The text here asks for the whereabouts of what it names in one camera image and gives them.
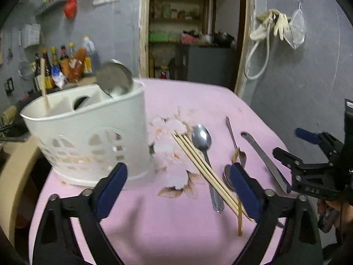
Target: table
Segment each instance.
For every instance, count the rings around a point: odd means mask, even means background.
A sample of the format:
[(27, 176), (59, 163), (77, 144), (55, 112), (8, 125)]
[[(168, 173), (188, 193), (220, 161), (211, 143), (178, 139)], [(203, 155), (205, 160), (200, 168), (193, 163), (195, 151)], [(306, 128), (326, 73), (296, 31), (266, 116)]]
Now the table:
[[(212, 136), (209, 159), (214, 171), (221, 176), (226, 164), (231, 162), (233, 143), (225, 124), (229, 116), (237, 145), (247, 153), (245, 166), (248, 174), (256, 178), (263, 188), (280, 188), (253, 148), (240, 136), (248, 131), (272, 157), (287, 180), (291, 172), (272, 156), (275, 147), (286, 150), (283, 142), (266, 124), (232, 91), (213, 85), (149, 79), (146, 84), (147, 119), (172, 117), (182, 112), (188, 123), (201, 123)], [(41, 215), (48, 197), (78, 195), (83, 188), (63, 183), (52, 171), (40, 194), (29, 232), (29, 255), (33, 246)], [(158, 181), (144, 188), (123, 190), (107, 219), (101, 226), (126, 265), (214, 265), (232, 264), (248, 241), (255, 223), (243, 218), (243, 236), (238, 236), (238, 220), (225, 205), (222, 214), (211, 205), (209, 186), (197, 185), (197, 197), (181, 194), (177, 198), (158, 196)], [(84, 241), (78, 220), (73, 219), (78, 244), (86, 261), (94, 260)], [(278, 246), (282, 230), (276, 228), (272, 242), (262, 261), (269, 262)]]

